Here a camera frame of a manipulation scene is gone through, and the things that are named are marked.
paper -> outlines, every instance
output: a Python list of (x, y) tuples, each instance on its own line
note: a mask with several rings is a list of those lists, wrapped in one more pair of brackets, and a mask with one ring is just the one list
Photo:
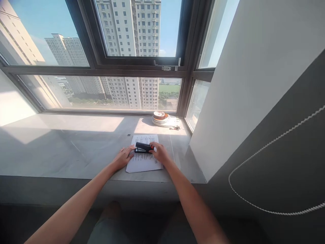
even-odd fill
[[(136, 142), (149, 144), (150, 142), (158, 141), (158, 135), (139, 135), (133, 136), (131, 145)], [(126, 166), (128, 173), (144, 172), (156, 169), (163, 169), (164, 166), (152, 154), (135, 153), (133, 158)]]

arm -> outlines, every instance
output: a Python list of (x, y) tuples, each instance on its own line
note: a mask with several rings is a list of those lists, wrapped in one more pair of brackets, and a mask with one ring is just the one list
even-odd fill
[(168, 171), (176, 187), (185, 216), (191, 226), (198, 244), (229, 244), (225, 233), (220, 227), (211, 210), (203, 202), (195, 188), (178, 169), (169, 157), (165, 147), (159, 143), (150, 143), (156, 151), (150, 152), (160, 161)]
[(129, 156), (133, 146), (122, 148), (109, 165), (60, 207), (25, 243), (70, 243), (105, 183), (133, 157)]

stapler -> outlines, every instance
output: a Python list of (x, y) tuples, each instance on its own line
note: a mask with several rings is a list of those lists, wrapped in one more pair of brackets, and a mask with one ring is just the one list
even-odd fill
[(154, 150), (154, 146), (150, 144), (145, 144), (141, 142), (137, 142), (135, 144), (136, 149), (134, 150), (135, 153), (150, 153), (149, 150)]

sky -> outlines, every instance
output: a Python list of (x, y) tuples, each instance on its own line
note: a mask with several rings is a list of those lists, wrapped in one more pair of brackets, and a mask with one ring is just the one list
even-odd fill
[[(51, 33), (59, 33), (64, 37), (78, 37), (65, 0), (9, 0), (9, 2), (46, 64), (58, 65), (44, 38), (52, 37)], [(161, 2), (160, 56), (175, 57), (181, 0)]]

green field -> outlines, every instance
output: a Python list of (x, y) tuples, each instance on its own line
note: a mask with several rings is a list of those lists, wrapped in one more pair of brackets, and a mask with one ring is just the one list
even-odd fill
[(180, 85), (161, 85), (159, 84), (159, 92), (179, 92)]

